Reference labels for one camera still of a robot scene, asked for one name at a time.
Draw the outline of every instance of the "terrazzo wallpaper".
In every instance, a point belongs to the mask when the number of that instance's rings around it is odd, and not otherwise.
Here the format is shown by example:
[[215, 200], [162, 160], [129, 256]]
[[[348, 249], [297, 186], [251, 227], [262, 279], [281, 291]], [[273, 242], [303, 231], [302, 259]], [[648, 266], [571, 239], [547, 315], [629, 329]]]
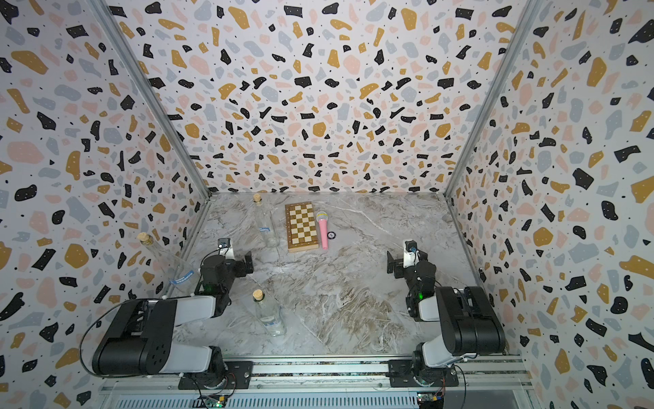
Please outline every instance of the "terrazzo wallpaper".
[[544, 408], [654, 408], [653, 18], [544, 1], [454, 193]]
[[435, 192], [525, 0], [108, 3], [213, 192]]
[[136, 235], [180, 250], [201, 196], [85, 3], [0, 12], [0, 407], [90, 408], [82, 333], [162, 290]]

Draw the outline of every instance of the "wooden chess board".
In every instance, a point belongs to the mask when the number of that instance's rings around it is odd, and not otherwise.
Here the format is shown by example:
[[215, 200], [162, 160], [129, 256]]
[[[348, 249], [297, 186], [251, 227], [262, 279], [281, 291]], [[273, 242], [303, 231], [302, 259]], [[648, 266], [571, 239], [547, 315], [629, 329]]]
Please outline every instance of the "wooden chess board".
[[318, 248], [318, 231], [311, 202], [286, 205], [286, 242], [289, 253]]

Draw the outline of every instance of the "pink spot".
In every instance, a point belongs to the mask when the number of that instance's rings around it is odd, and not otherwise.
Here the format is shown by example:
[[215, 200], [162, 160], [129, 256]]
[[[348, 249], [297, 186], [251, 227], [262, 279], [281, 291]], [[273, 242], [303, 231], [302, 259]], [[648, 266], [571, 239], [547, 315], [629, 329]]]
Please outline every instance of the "pink spot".
[[134, 18], [136, 19], [136, 21], [139, 22], [139, 24], [143, 24], [143, 15], [141, 14], [140, 11], [138, 11], [137, 9], [132, 9], [131, 15], [134, 16]]
[[52, 204], [60, 203], [61, 202], [61, 196], [57, 194], [47, 194], [45, 195], [45, 200]]
[[52, 277], [45, 277], [41, 281], [39, 289], [37, 290], [37, 301], [48, 308], [55, 308], [57, 306], [57, 296], [54, 293], [54, 285]]
[[31, 278], [17, 278], [16, 279], [16, 284], [22, 289], [30, 289], [30, 288], [34, 287], [35, 282], [36, 281], [34, 281]]
[[591, 114], [594, 114], [594, 115], [600, 113], [600, 111], [603, 110], [603, 109], [604, 109], [604, 107], [602, 106], [602, 104], [599, 101], [593, 102], [591, 104], [591, 106], [588, 107], [588, 110], [591, 112]]
[[51, 22], [55, 24], [55, 26], [61, 27], [61, 23], [63, 23], [63, 18], [59, 17], [57, 14], [54, 13], [48, 14], [48, 18], [50, 19]]
[[516, 213], [519, 215], [535, 215], [536, 214], [536, 209], [534, 209], [534, 206], [530, 205], [529, 203], [523, 203], [518, 207], [516, 210]]
[[570, 222], [587, 222], [590, 216], [591, 216], [590, 213], [588, 213], [587, 211], [585, 211], [580, 207], [577, 207], [576, 209], [570, 212], [567, 219]]
[[350, 4], [350, 21], [353, 23], [359, 22], [359, 17], [356, 16], [356, 11], [354, 11], [354, 6]]
[[602, 89], [602, 94], [608, 94], [613, 89], [613, 85], [617, 78], [620, 76], [620, 72], [613, 73], [606, 77], [606, 82], [604, 83], [604, 89]]
[[55, 55], [51, 53], [50, 50], [45, 48], [44, 46], [41, 46], [41, 56], [47, 58], [54, 65], [59, 67], [59, 58], [55, 57]]
[[64, 71], [63, 76], [66, 77], [66, 79], [71, 82], [77, 80], [77, 74], [72, 69], [68, 69]]
[[345, 66], [346, 70], [352, 74], [352, 75], [357, 75], [359, 74], [359, 69], [361, 68], [361, 62], [359, 59], [352, 54], [349, 56], [345, 57], [343, 60], [343, 65]]
[[10, 142], [7, 145], [7, 154], [14, 162], [24, 164], [38, 164], [43, 155], [32, 142]]
[[177, 16], [177, 18], [180, 21], [183, 21], [184, 23], [188, 22], [188, 19], [186, 18], [184, 13], [182, 13], [182, 11], [180, 9], [178, 9], [177, 6], [174, 3], [173, 3], [173, 12], [175, 13], [175, 16]]
[[195, 68], [196, 71], [202, 75], [209, 75], [209, 64], [198, 56], [192, 56], [188, 63], [191, 67]]
[[261, 28], [263, 26], [263, 24], [261, 23], [261, 19], [259, 18], [259, 13], [257, 13], [256, 10], [253, 11], [252, 14], [250, 14], [250, 18], [256, 24], [257, 28]]
[[32, 213], [32, 217], [29, 218], [29, 226], [41, 234], [47, 234], [50, 231], [48, 229], [48, 219], [42, 211]]
[[74, 228], [67, 228], [66, 233], [63, 234], [64, 240], [79, 239], [80, 237], [82, 237], [82, 232]]
[[18, 271], [26, 271], [29, 265], [31, 264], [31, 257], [27, 253], [21, 253], [18, 256]]
[[89, 112], [95, 113], [97, 111], [97, 104], [96, 103], [91, 103], [91, 102], [86, 102], [82, 101], [82, 108], [86, 109]]

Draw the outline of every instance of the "gray spot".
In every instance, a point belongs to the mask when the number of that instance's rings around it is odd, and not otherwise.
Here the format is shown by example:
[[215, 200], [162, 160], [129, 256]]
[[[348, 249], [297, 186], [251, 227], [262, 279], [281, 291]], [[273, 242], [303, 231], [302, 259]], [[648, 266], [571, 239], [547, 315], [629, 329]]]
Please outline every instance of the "gray spot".
[[411, 41], [404, 43], [402, 48], [404, 48], [404, 51], [406, 51], [407, 57], [418, 58], [418, 49], [415, 48], [415, 44], [413, 44]]
[[400, 92], [400, 95], [404, 98], [405, 101], [413, 102], [415, 101], [415, 97], [418, 95], [418, 91], [414, 90], [410, 86], [406, 86], [402, 92]]
[[105, 128], [105, 130], [102, 131], [102, 138], [104, 138], [105, 142], [113, 143], [115, 145], [122, 142], [122, 136], [116, 128]]
[[29, 240], [30, 234], [27, 232], [18, 232], [18, 237], [12, 238], [12, 241], [19, 241], [24, 243], [25, 241]]
[[54, 94], [59, 97], [70, 99], [71, 101], [77, 101], [82, 97], [82, 94], [80, 94], [78, 90], [64, 84], [57, 85], [57, 88], [54, 89]]
[[86, 227], [86, 229], [90, 231], [91, 234], [93, 234], [94, 236], [100, 234], [100, 229], [94, 224], [90, 224], [89, 226]]
[[80, 378], [80, 380], [73, 386], [73, 389], [79, 389], [82, 386], [86, 385], [89, 381], [91, 380], [90, 375], [84, 375], [83, 377]]
[[155, 34], [157, 37], [159, 37], [159, 39], [162, 40], [162, 41], [166, 41], [166, 40], [168, 40], [168, 39], [170, 38], [170, 36], [169, 36], [168, 34], [164, 33], [164, 32], [161, 31], [160, 29], [156, 29], [156, 30], [154, 30], [154, 34]]
[[543, 382], [545, 389], [549, 389], [549, 384], [552, 382], [552, 375], [549, 373], [549, 369], [543, 364], [543, 368], [540, 371], [540, 380]]
[[270, 102], [277, 102], [279, 96], [277, 95], [277, 91], [274, 88], [269, 87], [266, 85], [261, 89], [261, 95], [266, 97], [266, 99]]
[[204, 85], [205, 88], [208, 89], [208, 90], [212, 90], [214, 88], [213, 85], [211, 85], [211, 83], [208, 80], [204, 79], [204, 78], [202, 78], [200, 80], [200, 84]]
[[557, 97], [557, 102], [564, 103], [567, 98], [568, 98], [568, 93], [566, 92], [566, 87], [562, 86], [561, 89], [559, 90], [559, 96]]
[[626, 84], [622, 84], [622, 89], [628, 90], [629, 88], [635, 88], [638, 86], [638, 83], [634, 80], [629, 81]]
[[386, 10], [386, 2], [382, 1], [377, 7], [370, 10], [366, 14], [366, 20], [369, 22], [378, 22], [384, 16], [384, 11]]
[[84, 205], [76, 197], [71, 197], [66, 200], [68, 205], [68, 215], [76, 219], [80, 223], [84, 223], [89, 218], [91, 213], [84, 207]]
[[56, 342], [50, 347], [50, 356], [59, 355], [63, 351], [63, 342]]
[[43, 409], [47, 397], [38, 389], [29, 394], [29, 409]]
[[350, 104], [348, 103], [343, 103], [341, 104], [341, 107], [336, 110], [336, 113], [338, 114], [338, 120], [347, 120], [347, 115], [350, 112]]
[[614, 182], [606, 186], [597, 186], [597, 194], [601, 194], [602, 196], [607, 196], [612, 198], [613, 195], [615, 194], [615, 191], [617, 190], [617, 185], [618, 182]]
[[569, 47], [563, 48], [563, 50], [561, 50], [561, 57], [564, 60], [568, 60], [568, 61], [573, 60], [574, 58], [577, 58], [577, 56], [579, 55], [579, 52], [581, 52], [581, 50], [583, 50], [584, 48], [586, 48], [586, 42], [585, 41], [581, 41], [579, 44], [575, 44], [575, 45], [571, 45]]
[[625, 362], [613, 373], [613, 377], [620, 382], [623, 388], [628, 388], [634, 383], [631, 378], [631, 359], [629, 357], [625, 357]]
[[438, 45], [441, 46], [441, 48], [446, 54], [449, 52], [449, 43], [451, 42], [452, 40], [450, 40], [447, 34], [445, 33], [441, 33], [441, 36], [438, 38]]
[[557, 258], [554, 259], [554, 265], [555, 266], [562, 266], [563, 263], [565, 263], [565, 262], [566, 262], [566, 255], [565, 254], [561, 254], [560, 256], [558, 256]]
[[546, 316], [544, 312], [538, 311], [536, 312], [536, 316], [538, 316], [538, 320], [543, 327], [547, 329], [557, 329], [557, 324]]
[[615, 132], [615, 130], [618, 128], [622, 128], [622, 111], [619, 109], [609, 115], [609, 117], [606, 119], [605, 139], [611, 139], [613, 137], [613, 132]]
[[39, 177], [49, 177], [51, 179], [56, 179], [61, 175], [61, 171], [52, 168], [43, 168], [39, 171]]
[[395, 51], [398, 50], [398, 48], [393, 44], [392, 42], [386, 40], [386, 50], [388, 51], [389, 54], [395, 54]]
[[622, 53], [625, 52], [625, 44], [616, 44], [611, 47], [611, 52], [609, 53], [609, 60], [615, 61], [622, 56]]
[[232, 42], [229, 41], [229, 40], [225, 40], [225, 44], [227, 44], [227, 47], [229, 47], [229, 49], [230, 49], [234, 54], [236, 54], [236, 53], [238, 53], [238, 52], [241, 51], [241, 47], [237, 46], [236, 44], [232, 43]]
[[5, 33], [5, 37], [18, 45], [25, 44], [25, 37], [12, 26], [7, 26], [7, 32]]
[[620, 326], [620, 323], [615, 319], [615, 318], [604, 318], [604, 322], [611, 328], [613, 328], [616, 331], [620, 331], [622, 327]]
[[638, 162], [633, 167], [634, 172], [636, 172], [637, 174], [642, 172], [645, 169], [647, 169], [647, 166], [645, 166], [645, 164], [643, 162]]
[[279, 43], [282, 44], [283, 46], [286, 46], [286, 49], [288, 51], [293, 51], [293, 47], [290, 46], [290, 37], [283, 31], [280, 31], [279, 34], [277, 35], [277, 38], [279, 39]]
[[205, 105], [204, 113], [205, 113], [205, 117], [207, 118], [207, 120], [209, 120], [209, 121], [218, 120], [217, 117], [216, 117], [216, 107], [213, 106], [212, 103], [208, 103], [208, 104]]
[[201, 22], [205, 22], [211, 19], [211, 2], [209, 0], [205, 0], [205, 2], [202, 3], [202, 6], [200, 6], [200, 8], [197, 9], [195, 13], [193, 13], [193, 17]]
[[82, 12], [82, 6], [79, 1], [73, 1], [68, 4], [68, 14], [71, 16], [76, 16]]
[[633, 249], [636, 244], [638, 244], [638, 229], [633, 227], [631, 224], [627, 225], [627, 233], [625, 234], [625, 244], [630, 249]]
[[40, 105], [41, 107], [44, 107], [45, 109], [49, 109], [51, 111], [56, 106], [54, 101], [45, 97], [41, 99], [32, 98], [32, 101], [34, 101], [37, 105]]
[[23, 327], [38, 327], [39, 325], [41, 325], [42, 319], [43, 319], [42, 312], [31, 312], [27, 317], [21, 319], [17, 323], [10, 324], [7, 328], [16, 329], [16, 328], [23, 328]]
[[586, 261], [589, 258], [593, 258], [600, 254], [599, 249], [597, 246], [593, 244], [584, 244], [584, 243], [577, 243], [576, 246], [574, 246], [572, 249], [568, 251], [568, 254], [570, 255], [570, 258], [572, 261], [577, 264], [582, 261]]
[[548, 170], [552, 166], [552, 154], [549, 151], [540, 151], [536, 159], [536, 167], [540, 173]]
[[118, 102], [113, 97], [109, 97], [107, 99], [107, 108], [109, 108], [110, 111], [115, 111], [116, 108], [118, 108]]
[[583, 102], [579, 98], [572, 98], [570, 105], [570, 120], [572, 122], [579, 122], [581, 113], [583, 112]]
[[576, 370], [583, 370], [586, 367], [581, 358], [577, 355], [572, 358], [572, 366], [574, 366]]
[[320, 67], [318, 74], [316, 74], [316, 81], [321, 81], [324, 77], [327, 77], [327, 74], [325, 74], [325, 71]]
[[571, 164], [580, 164], [583, 162], [584, 153], [579, 151], [574, 151], [570, 153], [570, 163]]
[[94, 67], [94, 65], [93, 65], [93, 63], [91, 61], [87, 61], [84, 58], [78, 58], [77, 62], [79, 62], [80, 67], [82, 68], [82, 70], [85, 73], [93, 74], [98, 78], [102, 78], [102, 74], [100, 73], [100, 71], [95, 69], [95, 67]]

